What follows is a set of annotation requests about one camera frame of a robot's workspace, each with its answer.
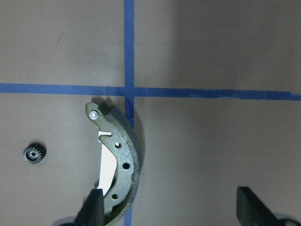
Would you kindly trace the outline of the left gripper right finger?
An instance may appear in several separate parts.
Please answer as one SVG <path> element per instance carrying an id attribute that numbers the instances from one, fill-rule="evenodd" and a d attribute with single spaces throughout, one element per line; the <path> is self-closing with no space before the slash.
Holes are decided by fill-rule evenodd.
<path id="1" fill-rule="evenodd" d="M 282 221 L 246 186 L 237 188 L 236 215 L 242 226 L 282 225 Z"/>

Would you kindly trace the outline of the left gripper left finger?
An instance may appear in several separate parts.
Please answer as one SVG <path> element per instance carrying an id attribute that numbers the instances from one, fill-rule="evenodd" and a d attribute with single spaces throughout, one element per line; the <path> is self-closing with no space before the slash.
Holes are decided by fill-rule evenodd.
<path id="1" fill-rule="evenodd" d="M 92 189 L 78 212 L 75 226 L 103 226 L 104 198 L 102 189 Z"/>

